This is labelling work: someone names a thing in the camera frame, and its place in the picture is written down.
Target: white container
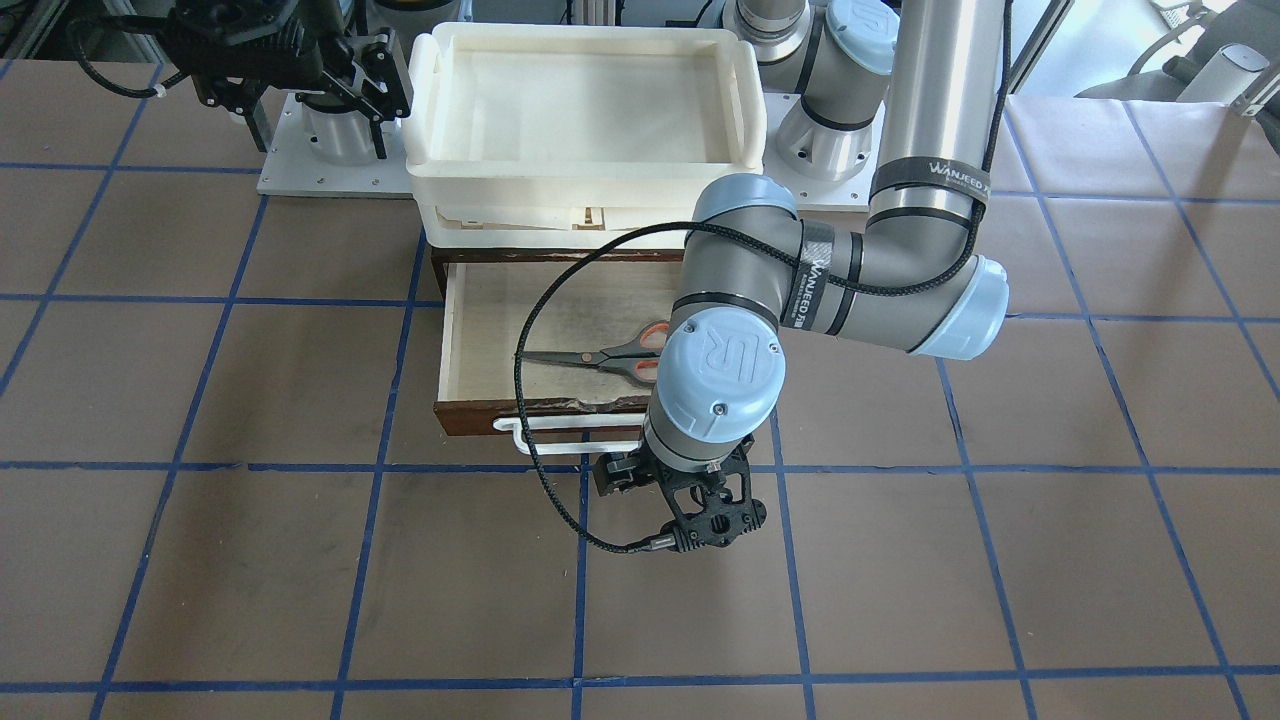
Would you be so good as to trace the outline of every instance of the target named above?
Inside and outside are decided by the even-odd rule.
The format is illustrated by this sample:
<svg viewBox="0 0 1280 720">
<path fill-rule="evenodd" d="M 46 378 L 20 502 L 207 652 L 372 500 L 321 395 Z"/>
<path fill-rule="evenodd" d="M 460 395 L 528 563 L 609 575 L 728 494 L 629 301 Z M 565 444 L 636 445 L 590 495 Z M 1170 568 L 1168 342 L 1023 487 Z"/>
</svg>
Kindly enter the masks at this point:
<svg viewBox="0 0 1280 720">
<path fill-rule="evenodd" d="M 407 167 L 436 247 L 599 247 L 763 167 L 755 55 L 728 31 L 445 23 L 410 77 Z"/>
</svg>

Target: light blue cap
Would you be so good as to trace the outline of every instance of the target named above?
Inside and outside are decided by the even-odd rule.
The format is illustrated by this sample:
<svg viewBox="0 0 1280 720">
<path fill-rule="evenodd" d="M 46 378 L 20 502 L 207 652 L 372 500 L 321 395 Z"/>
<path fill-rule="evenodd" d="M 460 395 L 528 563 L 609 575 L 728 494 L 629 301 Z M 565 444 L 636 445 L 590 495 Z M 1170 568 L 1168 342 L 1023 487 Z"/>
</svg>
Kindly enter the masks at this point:
<svg viewBox="0 0 1280 720">
<path fill-rule="evenodd" d="M 911 355 L 933 355 L 948 360 L 973 360 L 991 347 L 1009 310 L 1009 275 L 995 261 L 978 256 L 978 269 L 960 300 Z"/>
<path fill-rule="evenodd" d="M 698 205 L 694 206 L 694 220 L 705 223 L 730 210 L 755 205 L 782 208 L 791 213 L 792 218 L 796 217 L 796 199 L 790 190 L 765 176 L 735 173 L 716 178 L 703 190 L 698 196 Z"/>
<path fill-rule="evenodd" d="M 878 76 L 893 72 L 897 24 L 897 14 L 881 0 L 831 0 L 827 5 L 827 29 L 836 44 Z"/>
<path fill-rule="evenodd" d="M 709 307 L 667 338 L 657 392 L 667 418 L 689 437 L 737 442 L 769 418 L 786 373 L 778 336 L 763 318 Z"/>
</svg>

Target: wooden drawer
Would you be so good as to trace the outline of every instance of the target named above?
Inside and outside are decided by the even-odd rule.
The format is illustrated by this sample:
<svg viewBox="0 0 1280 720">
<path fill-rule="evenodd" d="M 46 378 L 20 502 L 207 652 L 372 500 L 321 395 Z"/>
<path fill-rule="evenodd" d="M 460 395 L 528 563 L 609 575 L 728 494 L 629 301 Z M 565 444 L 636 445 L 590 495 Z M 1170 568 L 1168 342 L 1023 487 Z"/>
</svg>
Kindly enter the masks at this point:
<svg viewBox="0 0 1280 720">
<path fill-rule="evenodd" d="M 448 266 L 435 414 L 451 436 L 495 433 L 516 415 L 512 360 L 529 310 L 568 263 Z M 566 283 L 534 324 L 527 350 L 599 350 L 671 316 L 680 263 L 594 263 Z M 643 413 L 649 388 L 585 368 L 525 363 L 531 416 Z"/>
</svg>

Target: metal base plate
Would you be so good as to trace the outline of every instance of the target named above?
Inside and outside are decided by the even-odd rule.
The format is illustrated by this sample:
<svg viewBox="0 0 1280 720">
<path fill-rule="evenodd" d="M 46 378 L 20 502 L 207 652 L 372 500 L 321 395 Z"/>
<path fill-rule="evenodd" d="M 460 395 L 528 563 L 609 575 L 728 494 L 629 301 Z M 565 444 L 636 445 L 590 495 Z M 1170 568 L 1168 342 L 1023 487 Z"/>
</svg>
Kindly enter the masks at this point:
<svg viewBox="0 0 1280 720">
<path fill-rule="evenodd" d="M 769 132 L 764 142 L 764 174 L 790 190 L 801 210 L 865 213 L 869 208 L 872 174 L 876 172 L 877 156 L 879 155 L 879 140 L 884 124 L 883 106 L 876 115 L 876 122 L 872 123 L 872 149 L 867 156 L 867 164 L 856 176 L 837 183 L 805 177 L 792 170 L 791 165 L 783 163 L 778 155 L 774 142 L 778 126 L 782 124 L 782 118 L 787 117 L 791 106 L 797 101 L 800 101 L 800 96 L 794 94 L 764 94 L 764 110 L 769 118 Z"/>
<path fill-rule="evenodd" d="M 289 96 L 275 140 L 257 178 L 261 195 L 300 197 L 412 197 L 404 169 L 404 141 L 399 126 L 383 126 L 387 159 L 367 165 L 333 165 L 311 151 L 311 133 L 302 119 L 302 105 Z"/>
</svg>

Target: floor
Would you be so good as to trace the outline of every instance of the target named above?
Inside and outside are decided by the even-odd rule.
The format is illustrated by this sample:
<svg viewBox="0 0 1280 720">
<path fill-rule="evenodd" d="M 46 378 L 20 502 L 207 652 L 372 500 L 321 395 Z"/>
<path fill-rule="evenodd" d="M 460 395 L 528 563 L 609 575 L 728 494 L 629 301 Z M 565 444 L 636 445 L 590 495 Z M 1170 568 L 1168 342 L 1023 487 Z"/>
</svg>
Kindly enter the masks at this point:
<svg viewBox="0 0 1280 720">
<path fill-rule="evenodd" d="M 614 557 L 509 441 L 442 434 L 413 205 L 259 197 L 180 90 L 0 65 L 0 717 L 1280 717 L 1256 127 L 1015 99 L 992 350 L 786 334 L 773 521 Z"/>
</svg>

